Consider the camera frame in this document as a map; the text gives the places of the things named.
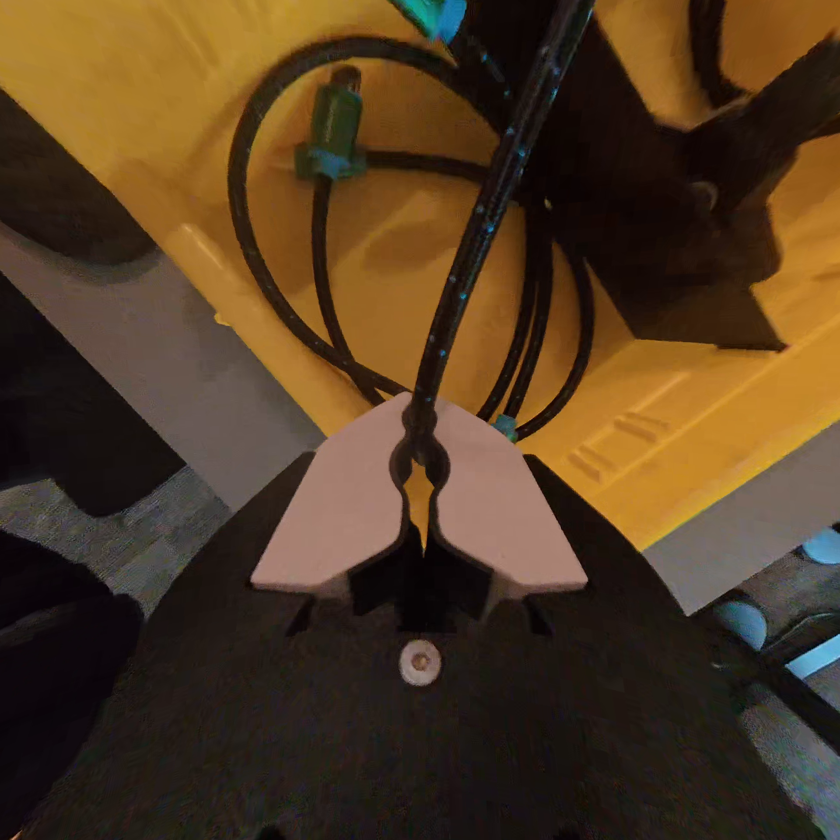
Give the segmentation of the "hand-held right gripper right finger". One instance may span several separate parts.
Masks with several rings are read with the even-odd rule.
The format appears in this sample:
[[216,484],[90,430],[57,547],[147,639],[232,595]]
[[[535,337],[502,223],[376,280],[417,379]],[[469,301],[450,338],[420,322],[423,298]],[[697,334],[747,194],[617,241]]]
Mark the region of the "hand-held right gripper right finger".
[[428,524],[435,541],[466,564],[468,606],[582,590],[581,562],[515,444],[451,402],[437,409],[434,438],[448,458]]

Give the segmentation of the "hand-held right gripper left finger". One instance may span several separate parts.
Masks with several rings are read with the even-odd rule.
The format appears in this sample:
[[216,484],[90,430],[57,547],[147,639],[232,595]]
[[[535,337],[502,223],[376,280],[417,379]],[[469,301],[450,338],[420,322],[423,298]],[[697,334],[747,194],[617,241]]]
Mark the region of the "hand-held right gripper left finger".
[[317,448],[250,576],[255,589],[348,601],[350,572],[397,545],[406,499],[391,461],[410,401],[393,397]]

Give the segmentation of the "yellow plastic bin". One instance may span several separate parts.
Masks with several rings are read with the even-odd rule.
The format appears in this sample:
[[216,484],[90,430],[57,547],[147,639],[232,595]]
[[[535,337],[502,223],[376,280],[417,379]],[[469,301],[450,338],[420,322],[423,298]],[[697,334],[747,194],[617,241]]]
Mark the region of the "yellow plastic bin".
[[[691,126],[688,2],[598,2],[648,107]],[[829,31],[838,2],[728,2],[723,64],[762,87]],[[114,193],[326,435],[367,410],[259,292],[239,250],[227,162],[245,103],[280,59],[320,40],[393,37],[428,48],[388,2],[1,2],[2,89]],[[360,141],[486,165],[497,141],[435,80],[360,62]],[[310,258],[311,189],[288,167],[328,68],[285,93],[259,131],[248,194],[278,286],[325,336]],[[570,404],[521,445],[645,549],[838,421],[838,137],[806,145],[772,196],[780,272],[755,288],[782,353],[632,338],[594,280],[595,343]],[[353,355],[411,387],[445,272],[478,187],[431,174],[343,182],[329,216],[332,290]],[[458,331],[441,396],[485,401],[508,350],[522,284],[512,207]],[[521,418],[554,397],[574,357],[574,283],[557,249],[549,330]]]

